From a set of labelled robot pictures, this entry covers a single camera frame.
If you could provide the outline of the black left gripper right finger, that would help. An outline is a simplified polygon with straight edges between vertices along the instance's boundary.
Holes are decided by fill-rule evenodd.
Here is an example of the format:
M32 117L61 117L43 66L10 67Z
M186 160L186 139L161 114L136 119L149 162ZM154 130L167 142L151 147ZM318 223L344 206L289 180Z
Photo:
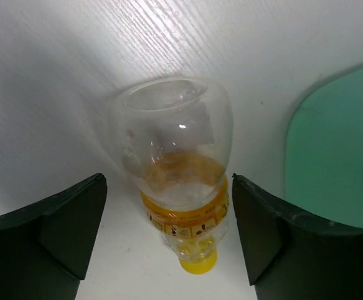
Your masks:
M241 175L232 201L258 299L363 299L363 229L322 218Z

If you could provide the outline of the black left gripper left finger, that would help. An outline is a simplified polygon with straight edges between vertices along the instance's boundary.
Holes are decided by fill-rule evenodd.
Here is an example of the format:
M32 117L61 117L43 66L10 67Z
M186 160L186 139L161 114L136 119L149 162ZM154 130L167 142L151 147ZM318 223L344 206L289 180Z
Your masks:
M0 299L75 299L107 197L98 173L0 216Z

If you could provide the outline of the clear bottle yellow cap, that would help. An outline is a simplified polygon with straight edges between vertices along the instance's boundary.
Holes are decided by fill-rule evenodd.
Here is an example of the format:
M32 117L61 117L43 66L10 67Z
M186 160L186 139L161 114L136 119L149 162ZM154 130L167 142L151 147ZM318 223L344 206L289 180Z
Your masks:
M226 89L204 77L168 77L125 90L107 107L111 157L138 188L150 223L186 272L208 272L228 229Z

